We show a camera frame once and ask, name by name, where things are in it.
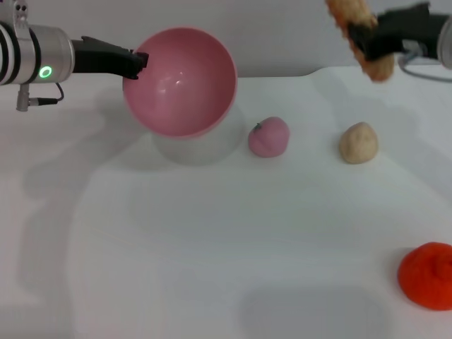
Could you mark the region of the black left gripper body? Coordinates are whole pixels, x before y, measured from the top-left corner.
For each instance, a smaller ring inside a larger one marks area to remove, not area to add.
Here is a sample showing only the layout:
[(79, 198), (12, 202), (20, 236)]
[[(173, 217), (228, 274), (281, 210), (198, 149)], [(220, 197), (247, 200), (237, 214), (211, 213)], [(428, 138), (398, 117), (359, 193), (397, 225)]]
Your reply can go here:
[(136, 55), (129, 49), (87, 36), (71, 42), (75, 53), (74, 73), (136, 76)]

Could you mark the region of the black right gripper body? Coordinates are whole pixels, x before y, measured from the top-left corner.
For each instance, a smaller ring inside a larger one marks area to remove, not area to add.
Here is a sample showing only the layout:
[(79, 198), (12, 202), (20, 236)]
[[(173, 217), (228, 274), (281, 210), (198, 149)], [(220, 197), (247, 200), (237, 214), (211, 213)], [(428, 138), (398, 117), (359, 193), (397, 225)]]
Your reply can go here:
[(429, 3), (387, 10), (377, 16), (374, 31), (374, 56), (406, 52), (404, 41), (413, 41), (424, 48), (426, 57), (437, 57), (439, 36), (447, 15), (431, 12)]

